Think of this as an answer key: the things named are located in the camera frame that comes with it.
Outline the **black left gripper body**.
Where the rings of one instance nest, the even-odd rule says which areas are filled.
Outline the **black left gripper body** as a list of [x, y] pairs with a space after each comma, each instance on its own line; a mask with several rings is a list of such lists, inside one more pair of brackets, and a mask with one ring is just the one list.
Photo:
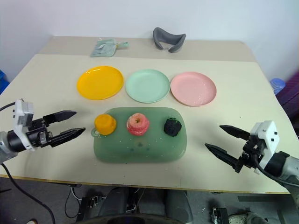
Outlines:
[[49, 124], [44, 118], [32, 121], [31, 126], [28, 127], [26, 135], [34, 147], [45, 147], [51, 143], [53, 134], [47, 130], [48, 126]]

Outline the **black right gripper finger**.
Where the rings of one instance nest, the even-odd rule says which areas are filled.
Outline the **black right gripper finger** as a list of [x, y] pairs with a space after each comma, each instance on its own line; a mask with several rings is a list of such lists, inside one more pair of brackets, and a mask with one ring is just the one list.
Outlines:
[[226, 133], [228, 133], [229, 135], [232, 135], [236, 138], [241, 138], [245, 141], [247, 141], [249, 139], [250, 133], [246, 132], [240, 128], [234, 127], [234, 126], [230, 126], [230, 125], [220, 125], [220, 128], [222, 130], [224, 130]]
[[226, 150], [224, 150], [218, 146], [208, 144], [208, 143], [205, 143], [205, 146], [215, 157], [222, 160], [226, 164], [230, 165], [234, 170], [242, 169], [242, 167], [238, 167], [239, 160], [237, 158], [229, 155]]

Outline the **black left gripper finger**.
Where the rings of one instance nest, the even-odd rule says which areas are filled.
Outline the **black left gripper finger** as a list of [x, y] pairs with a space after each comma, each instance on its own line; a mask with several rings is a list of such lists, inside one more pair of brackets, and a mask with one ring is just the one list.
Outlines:
[[73, 128], [67, 131], [60, 133], [59, 135], [54, 136], [50, 141], [51, 147], [56, 147], [61, 144], [64, 144], [72, 139], [77, 138], [85, 131], [85, 128]]
[[52, 124], [52, 123], [67, 120], [70, 117], [74, 116], [76, 113], [77, 113], [76, 111], [64, 110], [64, 111], [55, 112], [55, 113], [43, 116], [43, 120], [44, 120], [45, 124]]

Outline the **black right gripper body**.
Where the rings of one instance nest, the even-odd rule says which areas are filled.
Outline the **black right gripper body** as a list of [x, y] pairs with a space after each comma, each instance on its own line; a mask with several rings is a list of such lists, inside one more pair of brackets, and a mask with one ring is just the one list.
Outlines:
[[243, 166], [257, 168], [258, 158], [261, 155], [261, 140], [256, 136], [250, 136], [242, 149], [243, 152], [234, 168], [237, 173], [240, 173]]

